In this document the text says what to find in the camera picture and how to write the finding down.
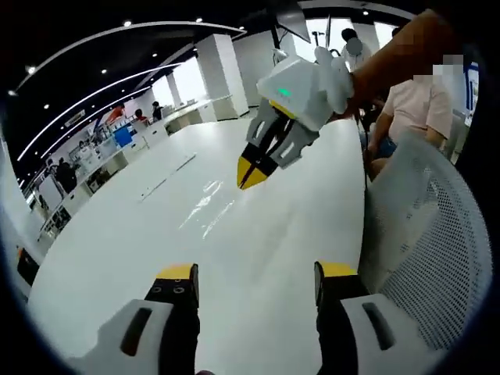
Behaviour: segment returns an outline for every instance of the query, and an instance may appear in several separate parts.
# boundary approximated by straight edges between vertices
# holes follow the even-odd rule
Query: green led light
[[[286,88],[278,88],[278,91],[283,94],[284,96],[290,96],[291,92],[287,90]]]

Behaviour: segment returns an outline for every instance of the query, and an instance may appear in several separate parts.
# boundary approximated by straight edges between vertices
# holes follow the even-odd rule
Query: window
[[[396,26],[380,22],[375,22],[374,24],[378,44],[380,48],[383,48],[392,39],[392,31],[396,28]]]
[[[309,37],[311,38],[311,43],[303,41],[300,37],[294,37],[294,45],[295,51],[297,51],[297,55],[306,59],[310,62],[316,61],[314,57],[314,48],[316,48],[316,40],[313,36],[313,31],[318,31],[323,33],[323,35],[318,36],[318,44],[322,47],[325,46],[325,37],[324,33],[327,31],[327,18],[322,19],[314,19],[314,20],[306,20],[307,29],[309,30]],[[341,32],[345,28],[352,28],[352,23],[350,19],[347,18],[333,18],[331,20],[331,29],[330,29],[330,46],[329,49],[335,48],[339,52],[342,51],[342,48],[345,45],[344,39],[342,39]]]
[[[170,91],[169,83],[166,81],[166,76],[161,77],[153,84],[153,95],[161,106],[173,105],[173,96]]]
[[[198,60],[191,57],[184,64],[173,70],[173,78],[179,90],[180,100],[185,104],[190,99],[198,99],[206,95],[205,83]]]

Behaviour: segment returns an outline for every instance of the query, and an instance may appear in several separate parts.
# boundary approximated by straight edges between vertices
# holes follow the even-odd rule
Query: mesh chair back
[[[431,348],[450,348],[491,279],[483,217],[455,167],[405,134],[369,186],[359,274],[418,324]]]

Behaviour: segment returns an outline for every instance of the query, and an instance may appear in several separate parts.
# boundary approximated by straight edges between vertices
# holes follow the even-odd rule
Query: red object
[[[122,107],[116,107],[111,114],[109,115],[108,119],[106,120],[107,123],[111,123],[114,120],[116,120],[118,117],[121,117],[123,115],[123,110],[124,108]]]

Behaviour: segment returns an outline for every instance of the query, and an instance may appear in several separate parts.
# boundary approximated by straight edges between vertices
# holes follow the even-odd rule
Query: white table
[[[357,268],[364,178],[356,125],[329,124],[302,160],[247,191],[236,186],[249,120],[184,128],[92,196],[41,264],[28,308],[63,356],[81,356],[98,328],[155,275],[199,264],[197,370],[316,373],[313,263]],[[196,157],[143,202],[141,181]]]
[[[196,103],[176,109],[157,122],[161,122],[165,128],[170,127],[172,130],[178,131],[193,123],[216,121],[216,111],[213,105],[230,97],[231,95],[226,95],[215,99],[202,99]]]

